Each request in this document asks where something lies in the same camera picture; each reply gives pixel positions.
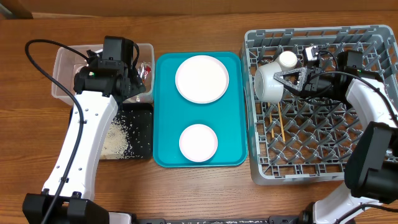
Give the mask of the red foil snack wrapper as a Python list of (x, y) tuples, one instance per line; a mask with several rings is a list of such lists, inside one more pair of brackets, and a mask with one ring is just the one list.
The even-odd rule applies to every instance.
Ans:
[(145, 83), (149, 79), (149, 77), (152, 73), (152, 67), (151, 67), (150, 63), (141, 62), (141, 64), (138, 66), (137, 71), (138, 71), (138, 74), (139, 74), (142, 82)]

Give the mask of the grey-rimmed white bowl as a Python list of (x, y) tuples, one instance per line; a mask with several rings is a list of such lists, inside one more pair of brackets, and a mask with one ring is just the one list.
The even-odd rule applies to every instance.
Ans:
[(277, 62), (261, 65), (255, 73), (254, 90), (256, 96), (266, 103), (278, 103), (282, 99), (284, 86), (274, 79), (274, 74), (281, 72)]

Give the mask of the wooden chopstick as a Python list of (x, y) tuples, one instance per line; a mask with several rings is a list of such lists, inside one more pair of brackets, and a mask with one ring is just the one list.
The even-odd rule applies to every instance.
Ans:
[(279, 114), (280, 131), (281, 131), (281, 135), (282, 135), (282, 140), (283, 140), (283, 142), (285, 142), (284, 124), (283, 124), (283, 119), (282, 119), (282, 110), (281, 110), (280, 102), (277, 104), (277, 108), (278, 108), (278, 114)]
[[(268, 106), (268, 109), (269, 109), (269, 124), (270, 124), (270, 126), (273, 124), (273, 119), (272, 119), (272, 106), (271, 106), (271, 104), (270, 103), (267, 103), (267, 106)], [(274, 129), (273, 129), (273, 127), (271, 127), (271, 137), (272, 138), (275, 138), (275, 135), (274, 135)]]

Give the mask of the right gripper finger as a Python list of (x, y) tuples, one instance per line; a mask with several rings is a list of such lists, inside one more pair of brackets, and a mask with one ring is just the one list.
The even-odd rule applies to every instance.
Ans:
[(307, 67), (300, 67), (292, 70), (277, 72), (274, 74), (274, 77), (275, 78), (287, 77), (287, 76), (300, 77), (306, 74), (307, 74)]
[(307, 76), (274, 75), (274, 79), (283, 84), (284, 88), (290, 92), (301, 92), (304, 90)]

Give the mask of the white paper cup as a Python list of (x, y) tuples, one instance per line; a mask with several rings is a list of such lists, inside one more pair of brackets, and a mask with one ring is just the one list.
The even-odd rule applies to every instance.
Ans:
[(276, 62), (279, 64), (281, 70), (288, 71), (292, 70), (296, 67), (298, 58), (297, 56), (291, 51), (283, 51), (277, 58)]

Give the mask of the large white plate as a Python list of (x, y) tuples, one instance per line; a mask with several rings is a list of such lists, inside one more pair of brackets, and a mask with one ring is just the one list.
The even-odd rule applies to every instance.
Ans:
[(212, 103), (228, 89), (229, 73), (224, 64), (209, 55), (192, 56), (181, 63), (175, 74), (175, 86), (188, 101)]

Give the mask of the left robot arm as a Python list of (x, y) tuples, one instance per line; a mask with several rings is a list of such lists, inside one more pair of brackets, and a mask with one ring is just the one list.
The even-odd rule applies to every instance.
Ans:
[(39, 194), (27, 194), (22, 211), (29, 223), (134, 223), (128, 212), (109, 212), (94, 202), (96, 171), (110, 124), (123, 101), (146, 88), (136, 64), (139, 46), (123, 37), (106, 36), (100, 52), (89, 50), (86, 66), (69, 91), (41, 68), (25, 45), (31, 64), (73, 101), (59, 157)]

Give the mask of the small white plate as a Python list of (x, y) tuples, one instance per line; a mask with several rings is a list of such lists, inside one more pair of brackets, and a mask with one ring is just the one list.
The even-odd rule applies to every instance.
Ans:
[(189, 161), (205, 162), (215, 155), (218, 138), (210, 127), (193, 124), (181, 133), (178, 145), (180, 152)]

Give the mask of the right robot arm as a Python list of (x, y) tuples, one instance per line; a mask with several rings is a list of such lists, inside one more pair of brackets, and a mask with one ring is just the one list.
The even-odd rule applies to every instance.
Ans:
[(304, 67), (276, 72), (274, 79), (296, 96), (328, 98), (353, 108), (363, 133), (346, 163), (344, 182), (309, 204), (298, 222), (354, 223), (355, 216), (369, 208), (397, 212), (388, 206), (397, 200), (397, 164), (385, 160), (388, 150), (397, 155), (397, 110), (382, 77), (363, 68), (360, 51), (340, 52), (330, 72), (308, 66), (313, 54), (308, 49)]

